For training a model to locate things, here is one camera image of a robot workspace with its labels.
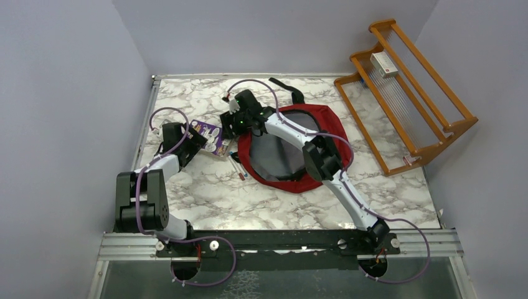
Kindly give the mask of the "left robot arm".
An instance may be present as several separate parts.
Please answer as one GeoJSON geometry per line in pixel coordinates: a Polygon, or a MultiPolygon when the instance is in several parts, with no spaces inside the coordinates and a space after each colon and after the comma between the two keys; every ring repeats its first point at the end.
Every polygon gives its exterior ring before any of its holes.
{"type": "Polygon", "coordinates": [[[171,240],[179,255],[196,247],[189,221],[170,214],[166,182],[187,166],[206,144],[207,138],[183,123],[161,126],[160,152],[147,170],[123,172],[116,177],[115,231],[153,234],[171,240]]]}

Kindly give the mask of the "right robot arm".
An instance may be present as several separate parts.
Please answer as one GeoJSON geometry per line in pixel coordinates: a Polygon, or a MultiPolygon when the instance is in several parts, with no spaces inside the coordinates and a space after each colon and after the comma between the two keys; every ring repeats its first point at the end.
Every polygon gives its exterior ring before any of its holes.
{"type": "Polygon", "coordinates": [[[307,173],[330,189],[345,207],[360,232],[359,245],[373,254],[384,246],[390,228],[380,216],[370,210],[368,203],[346,176],[341,155],[335,144],[336,135],[310,130],[288,119],[278,109],[264,107],[250,90],[233,99],[222,97],[229,110],[220,116],[228,136],[240,136],[253,130],[273,135],[301,150],[307,173]]]}

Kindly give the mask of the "purple cover book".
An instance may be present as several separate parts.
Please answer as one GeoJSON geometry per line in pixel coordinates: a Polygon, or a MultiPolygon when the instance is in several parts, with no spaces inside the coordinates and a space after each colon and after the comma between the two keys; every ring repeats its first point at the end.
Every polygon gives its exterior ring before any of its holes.
{"type": "Polygon", "coordinates": [[[191,121],[191,127],[207,139],[205,145],[200,150],[200,154],[217,159],[225,159],[227,157],[232,146],[232,140],[223,137],[223,129],[221,126],[193,119],[191,121]]]}

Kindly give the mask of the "red backpack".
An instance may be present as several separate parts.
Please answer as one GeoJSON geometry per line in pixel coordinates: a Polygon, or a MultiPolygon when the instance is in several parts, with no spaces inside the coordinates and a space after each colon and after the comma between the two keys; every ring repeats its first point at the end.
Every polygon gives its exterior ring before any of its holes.
{"type": "MultiPolygon", "coordinates": [[[[291,92],[290,106],[278,109],[291,121],[310,130],[325,131],[336,135],[334,141],[347,169],[354,159],[354,152],[347,139],[344,127],[337,115],[326,105],[307,104],[297,88],[273,77],[270,82],[291,92]]],[[[245,133],[238,138],[238,161],[258,182],[283,191],[299,194],[322,185],[307,173],[301,150],[276,136],[264,134],[254,136],[245,133]]]]}

